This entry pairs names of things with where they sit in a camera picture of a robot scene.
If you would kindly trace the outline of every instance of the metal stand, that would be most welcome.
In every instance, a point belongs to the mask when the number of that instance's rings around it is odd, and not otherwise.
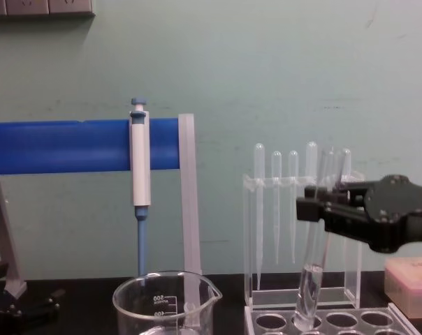
[[[9,268],[6,274],[5,290],[14,298],[18,298],[27,289],[24,282],[20,266],[17,260],[15,244],[10,231],[8,213],[6,211],[6,203],[4,201],[3,192],[0,185],[0,257],[3,262],[8,263]]]

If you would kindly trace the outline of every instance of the white vertical post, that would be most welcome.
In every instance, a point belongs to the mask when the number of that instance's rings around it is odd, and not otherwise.
[[[13,236],[10,231],[6,203],[0,185],[0,257],[8,263],[8,273],[6,274],[5,290],[15,298],[20,297],[27,289],[27,284],[23,281],[20,267],[17,260],[17,252]]]
[[[198,228],[196,134],[193,114],[178,116],[178,142],[182,185],[184,270],[202,274]],[[184,297],[185,301],[189,302],[188,305],[184,305],[185,311],[191,311],[201,305],[199,285],[198,279],[184,277]],[[185,320],[185,323],[191,327],[198,327],[199,315],[192,315]]]

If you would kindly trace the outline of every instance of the pink box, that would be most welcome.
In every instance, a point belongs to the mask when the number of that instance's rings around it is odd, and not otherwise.
[[[410,319],[422,318],[422,257],[388,258],[385,293]]]

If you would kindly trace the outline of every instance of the white plastic rod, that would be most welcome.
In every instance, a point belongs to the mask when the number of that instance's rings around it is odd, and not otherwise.
[[[198,222],[196,134],[193,114],[178,116],[178,143],[182,187],[184,270],[202,274]]]
[[[292,251],[292,262],[295,264],[295,238],[296,238],[296,185],[298,183],[299,171],[298,152],[290,151],[289,153],[289,177],[292,180],[290,185],[290,245]]]
[[[256,180],[256,271],[258,290],[261,288],[261,270],[263,261],[263,219],[264,196],[263,187],[265,179],[265,149],[261,143],[254,147],[254,178]]]
[[[281,198],[280,187],[282,178],[282,155],[279,151],[272,154],[273,178],[273,236],[275,237],[276,264],[279,262],[279,232],[281,230]]]

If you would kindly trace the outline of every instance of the glass test tube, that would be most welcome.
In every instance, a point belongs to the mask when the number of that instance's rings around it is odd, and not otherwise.
[[[316,177],[315,197],[317,197],[318,187],[325,184],[331,190],[334,185],[341,181],[346,152],[338,155],[338,159],[336,159],[336,156],[333,149],[329,151],[328,155],[326,155],[325,151],[321,152]],[[293,317],[294,325],[302,332],[311,330],[314,327],[328,244],[329,238],[324,231],[324,222],[310,223],[305,262],[301,272],[300,287]]]

